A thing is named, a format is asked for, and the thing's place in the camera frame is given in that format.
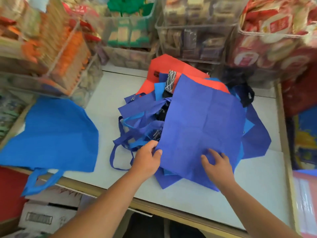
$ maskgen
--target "forearm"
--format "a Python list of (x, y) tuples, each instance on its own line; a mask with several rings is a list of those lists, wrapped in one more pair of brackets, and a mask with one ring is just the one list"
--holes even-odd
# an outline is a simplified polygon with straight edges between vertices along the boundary
[(52, 237), (113, 237), (143, 181), (138, 174), (127, 172), (94, 204), (76, 215)]
[(252, 238), (300, 237), (237, 183), (227, 185), (220, 191)]

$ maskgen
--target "barcode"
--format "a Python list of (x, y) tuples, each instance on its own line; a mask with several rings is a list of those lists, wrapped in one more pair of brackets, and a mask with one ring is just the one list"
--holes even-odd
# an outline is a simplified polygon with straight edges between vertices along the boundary
[(26, 215), (26, 220), (38, 222), (42, 224), (50, 225), (52, 223), (53, 216), (46, 216), (42, 214), (36, 214), (32, 212), (28, 212)]

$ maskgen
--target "hand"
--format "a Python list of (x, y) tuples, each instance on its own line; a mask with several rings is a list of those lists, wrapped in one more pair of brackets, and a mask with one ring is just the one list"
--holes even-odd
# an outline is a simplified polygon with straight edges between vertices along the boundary
[(161, 163), (162, 150), (159, 149), (152, 155), (157, 144), (157, 141), (151, 140), (140, 148), (130, 169), (131, 172), (135, 172), (139, 176), (142, 176), (144, 181), (150, 178), (158, 170)]
[(233, 175), (229, 158), (225, 154), (221, 156), (214, 150), (209, 149), (209, 152), (214, 156), (216, 164), (212, 165), (209, 163), (205, 155), (201, 156), (201, 164), (204, 167), (206, 174), (209, 179), (221, 190), (232, 184), (235, 184), (235, 177)]

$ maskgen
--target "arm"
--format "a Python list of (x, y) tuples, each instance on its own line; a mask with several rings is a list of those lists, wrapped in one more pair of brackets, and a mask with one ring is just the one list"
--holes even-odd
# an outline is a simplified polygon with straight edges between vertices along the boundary
[(206, 156), (202, 155), (201, 160), (205, 172), (226, 197), (251, 237), (301, 237), (236, 183), (227, 156), (221, 154), (221, 157), (216, 151), (211, 149), (209, 151), (214, 156), (216, 164), (209, 164)]
[(111, 238), (141, 184), (159, 168), (162, 151), (152, 156), (157, 141), (150, 141), (136, 154), (132, 168), (94, 204), (77, 214), (51, 238)]

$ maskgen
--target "finger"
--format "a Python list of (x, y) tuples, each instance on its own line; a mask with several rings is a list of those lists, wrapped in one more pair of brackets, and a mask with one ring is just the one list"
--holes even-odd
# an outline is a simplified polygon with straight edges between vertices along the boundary
[(200, 157), (201, 157), (201, 164), (203, 165), (204, 170), (208, 170), (211, 167), (213, 167), (213, 165), (209, 163), (209, 161), (205, 155), (202, 155)]
[(145, 144), (144, 146), (149, 150), (152, 151), (152, 149), (154, 149), (157, 146), (158, 142), (155, 140), (151, 140), (149, 141), (147, 144)]
[(226, 156), (224, 153), (221, 153), (221, 157), (222, 157), (226, 162), (229, 162), (228, 156)]
[(156, 160), (161, 160), (162, 154), (163, 154), (163, 151), (161, 149), (159, 149), (154, 153), (153, 158)]
[(218, 163), (218, 162), (221, 162), (221, 160), (222, 160), (222, 158), (221, 158), (221, 156), (216, 152), (216, 151), (214, 151), (213, 149), (209, 149), (209, 152), (212, 154), (212, 156), (214, 156), (214, 158), (215, 158), (215, 161), (216, 161), (216, 164)]

